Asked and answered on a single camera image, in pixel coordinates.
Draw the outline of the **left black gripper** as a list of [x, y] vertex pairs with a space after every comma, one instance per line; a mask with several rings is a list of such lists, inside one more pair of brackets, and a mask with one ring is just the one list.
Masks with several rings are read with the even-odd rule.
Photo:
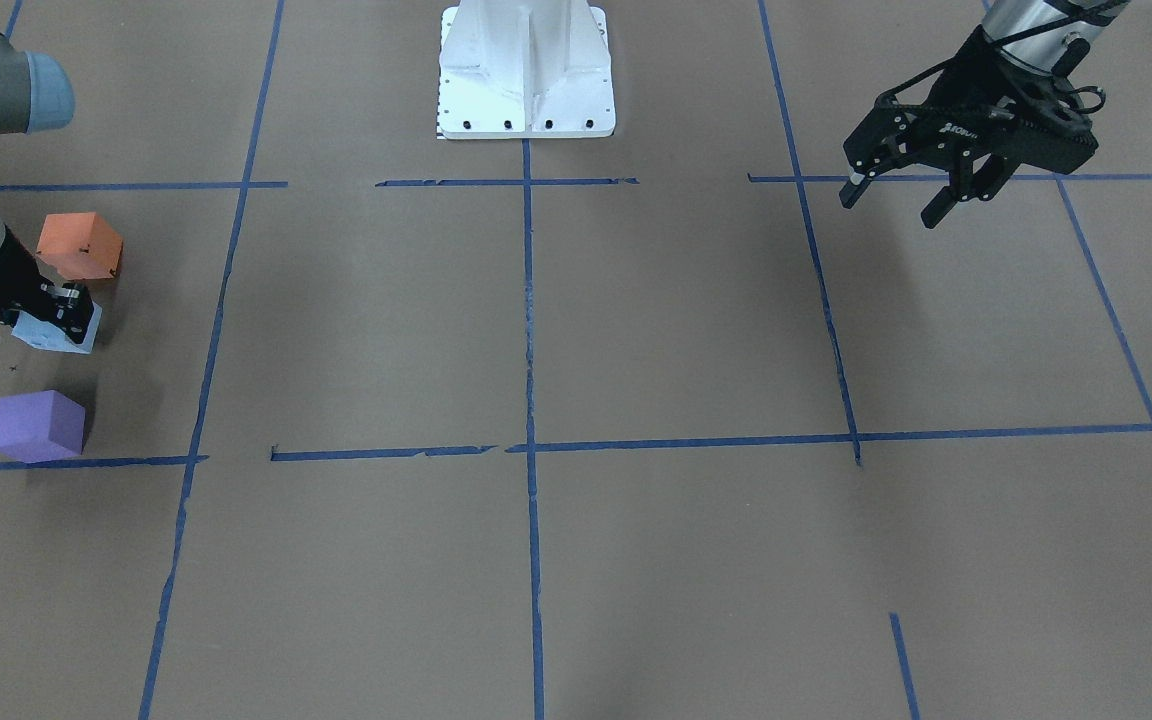
[[1021, 82], [1070, 76], [1091, 53], [1091, 41], [1059, 32], [1051, 71], [1015, 63], [1005, 45], [983, 28], [950, 59], [878, 94], [867, 115], [844, 141], [849, 174], [838, 192], [842, 209], [855, 209], [876, 179], [905, 167], [946, 173], [947, 184], [922, 209], [934, 229], [952, 210], [991, 200], [1021, 165], [1070, 174], [1091, 160], [1100, 143], [1092, 136], [1064, 138], [1030, 120]]

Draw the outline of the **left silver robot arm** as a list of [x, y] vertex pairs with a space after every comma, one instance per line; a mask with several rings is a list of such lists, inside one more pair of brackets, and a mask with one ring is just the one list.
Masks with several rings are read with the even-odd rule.
[[996, 1], [952, 58], [876, 97], [846, 138], [854, 209], [870, 183], [905, 167], [945, 172], [922, 209], [934, 228], [970, 200], [991, 200], [1021, 167], [1068, 176], [1098, 149], [1102, 88], [1071, 73], [1126, 10], [1124, 1]]

